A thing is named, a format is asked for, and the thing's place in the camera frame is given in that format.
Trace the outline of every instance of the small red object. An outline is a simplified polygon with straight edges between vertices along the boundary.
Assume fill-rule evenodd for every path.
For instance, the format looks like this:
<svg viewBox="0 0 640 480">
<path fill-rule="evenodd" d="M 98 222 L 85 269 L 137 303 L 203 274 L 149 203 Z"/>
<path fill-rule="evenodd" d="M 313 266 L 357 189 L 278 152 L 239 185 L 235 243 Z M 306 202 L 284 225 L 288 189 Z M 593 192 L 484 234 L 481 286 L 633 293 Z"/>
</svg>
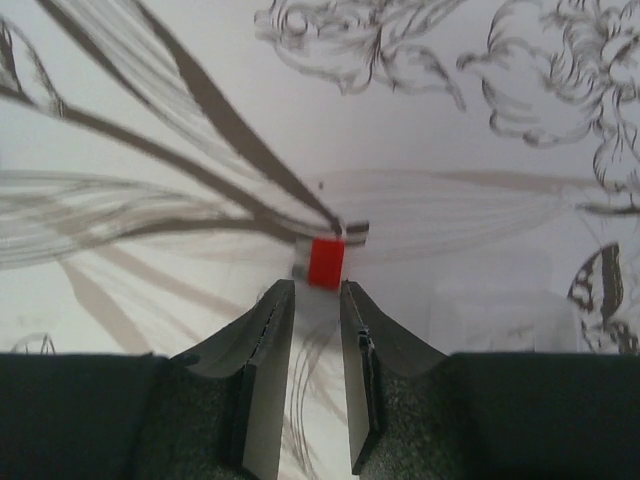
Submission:
<svg viewBox="0 0 640 480">
<path fill-rule="evenodd" d="M 338 290 L 342 280 L 343 238 L 314 238 L 309 262 L 309 285 Z"/>
</svg>

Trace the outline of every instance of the red cube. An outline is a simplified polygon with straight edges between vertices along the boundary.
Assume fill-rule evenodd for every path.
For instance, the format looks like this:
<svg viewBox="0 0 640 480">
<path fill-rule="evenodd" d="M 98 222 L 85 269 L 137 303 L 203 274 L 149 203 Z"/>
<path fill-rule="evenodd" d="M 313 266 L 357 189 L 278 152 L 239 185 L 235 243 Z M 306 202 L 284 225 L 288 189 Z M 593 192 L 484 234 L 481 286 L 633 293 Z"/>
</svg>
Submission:
<svg viewBox="0 0 640 480">
<path fill-rule="evenodd" d="M 309 262 L 309 285 L 339 290 L 344 250 L 342 238 L 314 238 Z"/>
</svg>

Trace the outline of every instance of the red block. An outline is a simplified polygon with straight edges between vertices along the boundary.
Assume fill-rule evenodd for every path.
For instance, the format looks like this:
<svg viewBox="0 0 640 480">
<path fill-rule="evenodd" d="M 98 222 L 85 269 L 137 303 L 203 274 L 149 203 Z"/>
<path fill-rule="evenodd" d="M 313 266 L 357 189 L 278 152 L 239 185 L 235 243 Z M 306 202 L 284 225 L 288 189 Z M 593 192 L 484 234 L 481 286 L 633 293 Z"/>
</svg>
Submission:
<svg viewBox="0 0 640 480">
<path fill-rule="evenodd" d="M 309 262 L 309 285 L 338 290 L 342 280 L 344 239 L 314 238 Z"/>
</svg>

